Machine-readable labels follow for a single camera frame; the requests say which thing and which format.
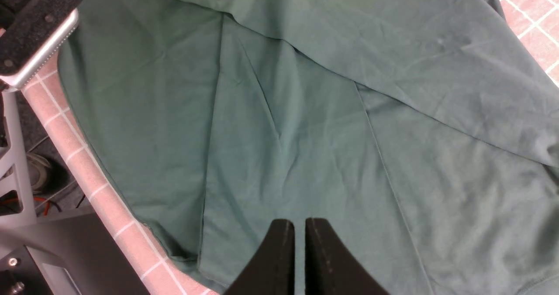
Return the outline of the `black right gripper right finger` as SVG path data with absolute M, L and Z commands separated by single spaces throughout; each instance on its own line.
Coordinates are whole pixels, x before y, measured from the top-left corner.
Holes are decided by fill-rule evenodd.
M 325 218 L 305 221 L 307 295 L 387 295 L 349 252 Z

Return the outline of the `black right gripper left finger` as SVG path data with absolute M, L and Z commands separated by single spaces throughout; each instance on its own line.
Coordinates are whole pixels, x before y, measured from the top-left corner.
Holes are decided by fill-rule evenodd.
M 295 227 L 276 219 L 257 251 L 226 295 L 293 295 L 295 293 Z

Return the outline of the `silver black robot base frame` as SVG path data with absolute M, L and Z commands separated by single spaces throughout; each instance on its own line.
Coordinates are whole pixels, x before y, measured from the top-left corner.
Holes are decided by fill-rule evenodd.
M 90 207 L 32 193 L 16 94 L 1 94 L 1 293 L 147 295 Z

